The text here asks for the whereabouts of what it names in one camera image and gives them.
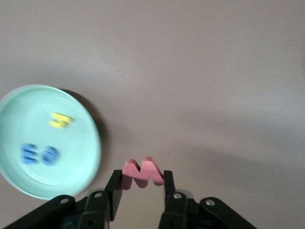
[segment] gray surface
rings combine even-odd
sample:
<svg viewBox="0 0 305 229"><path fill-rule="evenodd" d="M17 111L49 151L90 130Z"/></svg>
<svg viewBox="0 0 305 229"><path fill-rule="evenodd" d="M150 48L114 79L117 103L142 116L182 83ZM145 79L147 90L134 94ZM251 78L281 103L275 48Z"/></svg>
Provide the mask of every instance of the gray surface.
<svg viewBox="0 0 305 229"><path fill-rule="evenodd" d="M41 83L91 101L104 149L87 190L152 156L197 201L304 228L304 15L303 0L1 1L0 97ZM134 185L111 228L157 228L162 200ZM43 203L0 177L1 228Z"/></svg>

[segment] round plate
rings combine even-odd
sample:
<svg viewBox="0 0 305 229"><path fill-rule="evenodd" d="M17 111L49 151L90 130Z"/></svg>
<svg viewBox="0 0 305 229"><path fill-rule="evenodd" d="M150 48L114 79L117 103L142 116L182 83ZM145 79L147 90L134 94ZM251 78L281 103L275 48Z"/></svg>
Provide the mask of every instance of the round plate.
<svg viewBox="0 0 305 229"><path fill-rule="evenodd" d="M0 172L20 191L41 199L76 195L100 158L92 117L64 91L28 85L0 101Z"/></svg>

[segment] silver screw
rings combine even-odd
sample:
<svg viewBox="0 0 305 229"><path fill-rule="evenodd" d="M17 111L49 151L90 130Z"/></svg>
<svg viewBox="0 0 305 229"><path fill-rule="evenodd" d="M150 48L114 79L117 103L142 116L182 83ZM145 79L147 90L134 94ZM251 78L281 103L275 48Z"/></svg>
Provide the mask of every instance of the silver screw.
<svg viewBox="0 0 305 229"><path fill-rule="evenodd" d="M174 197L175 199L181 199L181 198L182 198L182 196L181 196L180 193L175 193L175 194L173 195L173 197Z"/></svg>
<svg viewBox="0 0 305 229"><path fill-rule="evenodd" d="M209 205L209 206L214 206L214 205L215 205L215 202L212 201L211 199L207 199L207 200L205 201L205 203L206 203L207 205Z"/></svg>

